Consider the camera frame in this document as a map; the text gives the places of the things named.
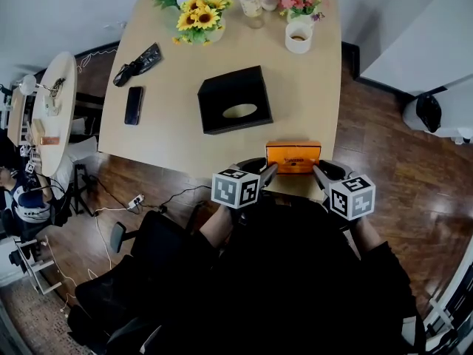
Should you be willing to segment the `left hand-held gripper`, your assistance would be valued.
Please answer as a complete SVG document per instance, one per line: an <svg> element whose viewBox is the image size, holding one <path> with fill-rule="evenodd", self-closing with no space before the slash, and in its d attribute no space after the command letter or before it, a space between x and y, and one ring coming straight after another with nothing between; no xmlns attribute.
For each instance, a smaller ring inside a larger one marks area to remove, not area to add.
<svg viewBox="0 0 473 355"><path fill-rule="evenodd" d="M254 204L258 200L260 189L269 186L277 173L278 164L267 165L265 158L241 161L221 172L213 173L211 200L232 209Z"/></svg>

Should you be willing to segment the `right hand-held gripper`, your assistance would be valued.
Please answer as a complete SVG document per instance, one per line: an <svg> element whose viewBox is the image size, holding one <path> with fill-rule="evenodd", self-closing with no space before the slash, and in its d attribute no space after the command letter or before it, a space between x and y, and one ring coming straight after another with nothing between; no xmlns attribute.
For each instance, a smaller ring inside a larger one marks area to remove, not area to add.
<svg viewBox="0 0 473 355"><path fill-rule="evenodd" d="M325 194L322 204L329 212L348 221L374 212L375 184L366 175L335 160L320 160L313 173Z"/></svg>

